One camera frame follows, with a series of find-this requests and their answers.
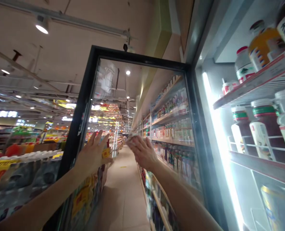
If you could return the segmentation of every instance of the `black door frame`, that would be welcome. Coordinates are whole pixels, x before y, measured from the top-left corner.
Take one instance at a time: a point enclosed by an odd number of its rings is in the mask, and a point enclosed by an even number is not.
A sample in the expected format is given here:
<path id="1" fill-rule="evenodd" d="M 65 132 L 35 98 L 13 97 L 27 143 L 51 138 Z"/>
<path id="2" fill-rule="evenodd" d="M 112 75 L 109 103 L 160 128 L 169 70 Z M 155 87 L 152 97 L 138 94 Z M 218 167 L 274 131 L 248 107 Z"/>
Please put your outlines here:
<path id="1" fill-rule="evenodd" d="M 73 167 L 76 156 L 84 145 L 85 134 L 87 131 L 86 128 L 89 121 L 89 112 L 92 105 L 91 99 L 95 91 L 96 74 L 100 59 L 162 68 L 182 72 L 184 74 L 205 207 L 219 225 L 224 230 L 228 230 L 215 173 L 213 156 L 211 150 L 207 148 L 207 146 L 209 146 L 208 136 L 204 132 L 205 129 L 202 129 L 205 128 L 206 125 L 199 98 L 197 80 L 194 72 L 192 72 L 192 67 L 189 64 L 92 46 L 57 179 L 60 179 Z M 64 230 L 64 224 L 69 209 L 71 209 L 70 197 L 49 219 L 44 226 L 43 231 Z"/>

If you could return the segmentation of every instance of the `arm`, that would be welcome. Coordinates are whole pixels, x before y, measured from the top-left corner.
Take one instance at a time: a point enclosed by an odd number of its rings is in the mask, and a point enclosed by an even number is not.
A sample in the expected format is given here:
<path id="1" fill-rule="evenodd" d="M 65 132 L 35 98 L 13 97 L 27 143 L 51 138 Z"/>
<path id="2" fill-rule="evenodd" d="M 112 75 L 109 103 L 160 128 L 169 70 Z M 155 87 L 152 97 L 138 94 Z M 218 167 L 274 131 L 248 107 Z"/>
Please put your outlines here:
<path id="1" fill-rule="evenodd" d="M 0 222 L 0 231 L 41 230 L 87 176 L 96 172 L 102 164 L 112 161 L 110 158 L 102 159 L 102 150 L 109 137 L 109 135 L 105 136 L 99 143 L 102 132 L 100 131 L 97 137 L 95 137 L 96 133 L 93 133 L 88 144 L 78 154 L 75 166 L 70 171 L 20 210 Z"/>
<path id="2" fill-rule="evenodd" d="M 187 190 L 177 175 L 157 159 L 148 138 L 144 142 L 141 137 L 134 137 L 127 144 L 134 152 L 139 165 L 151 171 L 160 182 L 173 207 L 181 230 L 190 231 L 193 228 L 196 230 L 222 230 L 198 199 Z"/>

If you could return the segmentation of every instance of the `beverage refrigerator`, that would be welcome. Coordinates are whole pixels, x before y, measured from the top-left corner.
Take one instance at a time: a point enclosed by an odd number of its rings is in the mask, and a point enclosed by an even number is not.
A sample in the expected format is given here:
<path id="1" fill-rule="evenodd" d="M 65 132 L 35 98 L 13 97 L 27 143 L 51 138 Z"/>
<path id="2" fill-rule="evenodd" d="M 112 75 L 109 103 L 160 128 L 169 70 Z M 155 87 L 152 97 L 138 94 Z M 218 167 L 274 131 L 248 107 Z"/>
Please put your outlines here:
<path id="1" fill-rule="evenodd" d="M 228 228 L 285 230 L 285 1 L 214 1 L 207 9 L 187 61 Z"/>

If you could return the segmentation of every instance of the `finger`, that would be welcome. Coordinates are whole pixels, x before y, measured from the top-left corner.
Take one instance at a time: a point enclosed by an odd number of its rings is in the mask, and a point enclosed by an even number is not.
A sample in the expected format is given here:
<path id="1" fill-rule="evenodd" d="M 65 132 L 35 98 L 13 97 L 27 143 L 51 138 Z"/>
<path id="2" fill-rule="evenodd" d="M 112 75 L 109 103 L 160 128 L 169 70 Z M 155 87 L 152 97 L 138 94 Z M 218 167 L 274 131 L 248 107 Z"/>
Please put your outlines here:
<path id="1" fill-rule="evenodd" d="M 104 149 L 104 147 L 105 146 L 107 146 L 107 140 L 108 140 L 108 138 L 109 138 L 109 134 L 107 134 L 105 137 L 104 137 L 104 139 L 101 141 L 101 143 L 100 143 L 100 150 L 102 150 L 102 149 Z"/>
<path id="2" fill-rule="evenodd" d="M 146 138 L 146 144 L 149 148 L 152 148 L 152 144 L 151 144 L 149 138 Z"/>
<path id="3" fill-rule="evenodd" d="M 93 132 L 92 136 L 90 137 L 89 142 L 86 144 L 86 146 L 92 146 L 94 143 L 94 139 L 96 137 L 96 132 Z"/>
<path id="4" fill-rule="evenodd" d="M 140 150 L 135 145 L 133 145 L 132 143 L 129 143 L 128 146 L 130 147 L 130 149 L 132 150 L 134 154 L 140 154 Z"/>
<path id="5" fill-rule="evenodd" d="M 136 145 L 136 147 L 142 152 L 143 150 L 145 150 L 145 148 L 142 146 L 142 143 L 138 140 L 138 139 L 135 139 L 134 140 L 134 143 Z"/>
<path id="6" fill-rule="evenodd" d="M 98 143 L 99 143 L 100 140 L 101 140 L 102 134 L 103 134 L 103 130 L 100 130 L 100 131 L 98 132 L 96 138 L 94 139 L 94 143 L 93 143 L 93 144 L 98 145 Z"/>
<path id="7" fill-rule="evenodd" d="M 144 148 L 147 148 L 147 144 L 145 143 L 145 141 L 142 139 L 141 136 L 137 136 L 139 142 L 141 143 L 141 145 L 144 147 Z"/>
<path id="8" fill-rule="evenodd" d="M 113 159 L 112 159 L 112 158 L 104 158 L 104 159 L 102 160 L 102 165 L 103 165 L 103 164 L 112 163 L 112 162 L 113 162 Z"/>

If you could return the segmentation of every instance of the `spotlight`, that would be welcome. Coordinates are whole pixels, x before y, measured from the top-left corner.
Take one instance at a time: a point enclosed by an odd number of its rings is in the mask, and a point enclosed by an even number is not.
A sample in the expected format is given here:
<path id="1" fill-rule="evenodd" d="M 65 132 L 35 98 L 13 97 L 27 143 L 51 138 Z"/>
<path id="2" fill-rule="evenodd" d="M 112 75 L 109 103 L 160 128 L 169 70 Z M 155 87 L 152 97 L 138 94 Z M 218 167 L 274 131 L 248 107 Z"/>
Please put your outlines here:
<path id="1" fill-rule="evenodd" d="M 48 18 L 37 16 L 36 28 L 44 34 L 48 34 Z"/>

